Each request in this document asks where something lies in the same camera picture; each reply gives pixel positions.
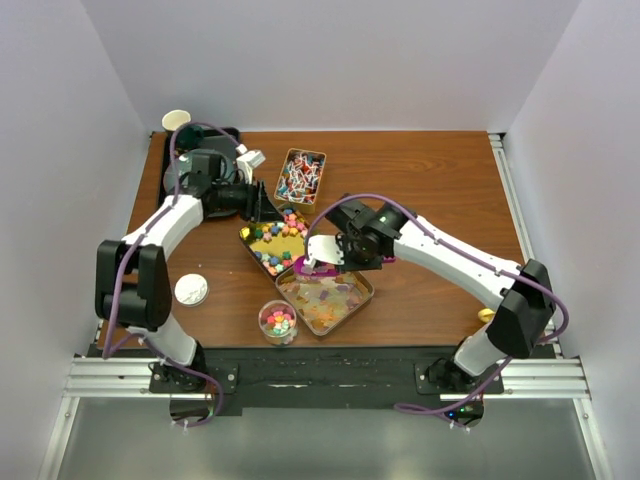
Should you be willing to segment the gold tin of star candies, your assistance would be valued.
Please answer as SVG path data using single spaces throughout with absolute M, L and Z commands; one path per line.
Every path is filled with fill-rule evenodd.
M 239 230 L 239 238 L 259 267 L 275 280 L 289 270 L 304 254 L 310 223 L 297 210 L 285 208 L 277 222 L 248 223 Z

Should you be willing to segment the gold tin of lollipops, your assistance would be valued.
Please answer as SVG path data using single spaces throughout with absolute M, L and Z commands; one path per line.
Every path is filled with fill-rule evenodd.
M 314 213 L 325 170 L 326 154 L 291 148 L 278 176 L 274 199 L 301 213 Z

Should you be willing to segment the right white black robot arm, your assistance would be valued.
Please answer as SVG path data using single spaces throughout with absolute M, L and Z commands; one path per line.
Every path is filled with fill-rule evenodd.
M 493 257 L 438 230 L 425 218 L 386 202 L 374 210 L 358 199 L 326 216 L 338 232 L 327 248 L 338 271 L 381 268 L 392 258 L 424 267 L 462 288 L 493 311 L 454 353 L 426 370 L 429 383 L 466 393 L 498 361 L 526 359 L 556 310 L 547 268 L 540 262 Z

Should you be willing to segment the magenta plastic scoop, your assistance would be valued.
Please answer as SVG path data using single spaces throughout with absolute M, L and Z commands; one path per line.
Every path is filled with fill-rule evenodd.
M 396 261 L 393 257 L 383 258 L 378 266 L 364 266 L 362 268 L 356 268 L 355 271 L 367 271 L 381 269 L 384 264 L 394 263 Z M 337 277 L 343 273 L 347 273 L 347 270 L 340 269 L 333 264 L 327 264 L 317 262 L 313 267 L 307 266 L 304 263 L 304 258 L 299 257 L 292 265 L 293 271 L 296 275 L 306 276 L 310 278 L 324 278 L 324 277 Z

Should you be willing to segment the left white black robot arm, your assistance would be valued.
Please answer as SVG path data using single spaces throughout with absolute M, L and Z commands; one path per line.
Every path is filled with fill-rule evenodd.
M 264 160 L 259 150 L 240 145 L 235 161 L 239 183 L 217 179 L 218 167 L 178 170 L 170 161 L 174 189 L 141 227 L 120 240 L 105 240 L 97 249 L 95 310 L 108 323 L 102 356 L 119 348 L 114 331 L 121 327 L 151 350 L 168 377 L 185 392 L 215 384 L 208 374 L 204 349 L 188 335 L 172 313 L 172 289 L 167 261 L 181 241 L 207 217 L 234 210 L 252 223 L 276 222 L 281 214 L 253 171 Z

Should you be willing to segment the clear glass jar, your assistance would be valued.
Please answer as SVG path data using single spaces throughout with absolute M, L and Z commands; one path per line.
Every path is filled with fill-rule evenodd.
M 297 315 L 292 305 L 282 300 L 265 303 L 258 314 L 258 325 L 271 345 L 290 345 L 297 336 Z

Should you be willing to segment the gold tin of gummy candies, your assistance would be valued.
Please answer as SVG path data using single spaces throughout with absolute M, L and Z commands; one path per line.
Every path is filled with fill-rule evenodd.
M 297 276 L 290 269 L 277 277 L 275 286 L 317 337 L 328 335 L 366 307 L 375 293 L 359 272 L 312 278 Z

